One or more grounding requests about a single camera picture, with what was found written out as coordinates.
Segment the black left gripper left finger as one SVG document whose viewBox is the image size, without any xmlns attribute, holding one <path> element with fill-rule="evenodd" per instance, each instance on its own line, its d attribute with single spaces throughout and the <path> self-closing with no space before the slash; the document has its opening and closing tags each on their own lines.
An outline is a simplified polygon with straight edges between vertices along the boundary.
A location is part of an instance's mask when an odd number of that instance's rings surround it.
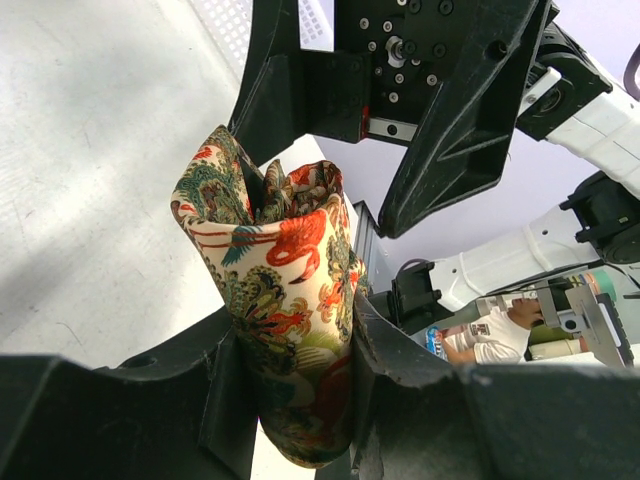
<svg viewBox="0 0 640 480">
<path fill-rule="evenodd" d="M 115 368 L 1 359 L 5 479 L 247 479 L 255 435 L 225 309 Z"/>
</svg>

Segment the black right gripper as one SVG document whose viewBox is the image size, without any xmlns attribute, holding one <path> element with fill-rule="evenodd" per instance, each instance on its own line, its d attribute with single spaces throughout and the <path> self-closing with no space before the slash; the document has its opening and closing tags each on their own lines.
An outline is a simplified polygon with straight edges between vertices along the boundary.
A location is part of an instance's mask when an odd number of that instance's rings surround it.
<svg viewBox="0 0 640 480">
<path fill-rule="evenodd" d="M 334 52 L 300 47 L 292 2 L 251 40 L 228 125 L 255 164 L 306 134 L 410 143 L 378 216 L 390 239 L 499 182 L 542 2 L 338 1 Z"/>
</svg>

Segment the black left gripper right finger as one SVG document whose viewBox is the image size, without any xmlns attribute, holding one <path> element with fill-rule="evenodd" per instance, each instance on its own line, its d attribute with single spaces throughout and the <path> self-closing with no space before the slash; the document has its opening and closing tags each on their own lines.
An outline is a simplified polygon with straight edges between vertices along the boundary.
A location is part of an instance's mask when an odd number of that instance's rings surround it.
<svg viewBox="0 0 640 480">
<path fill-rule="evenodd" d="M 355 301 L 353 467 L 363 479 L 635 479 L 639 372 L 453 366 Z"/>
</svg>

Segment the paisley patterned necktie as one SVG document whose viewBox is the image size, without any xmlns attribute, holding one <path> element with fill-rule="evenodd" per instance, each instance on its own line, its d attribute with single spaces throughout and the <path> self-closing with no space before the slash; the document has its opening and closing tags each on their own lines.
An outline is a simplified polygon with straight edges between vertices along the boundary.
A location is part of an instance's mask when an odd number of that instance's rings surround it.
<svg viewBox="0 0 640 480">
<path fill-rule="evenodd" d="M 330 464 L 353 438 L 354 299 L 368 291 L 340 169 L 260 170 L 219 126 L 170 208 L 230 314 L 265 435 L 298 466 Z"/>
</svg>

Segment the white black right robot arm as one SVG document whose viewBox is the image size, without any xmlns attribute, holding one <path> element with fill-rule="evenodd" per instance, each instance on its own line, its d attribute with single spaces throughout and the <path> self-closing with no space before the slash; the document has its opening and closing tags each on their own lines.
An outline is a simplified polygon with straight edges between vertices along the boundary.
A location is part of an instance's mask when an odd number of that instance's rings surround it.
<svg viewBox="0 0 640 480">
<path fill-rule="evenodd" d="M 639 259 L 639 103 L 551 1 L 339 1 L 332 47 L 296 1 L 255 1 L 230 126 L 257 163 L 331 139 L 394 259 L 399 315 Z"/>
</svg>

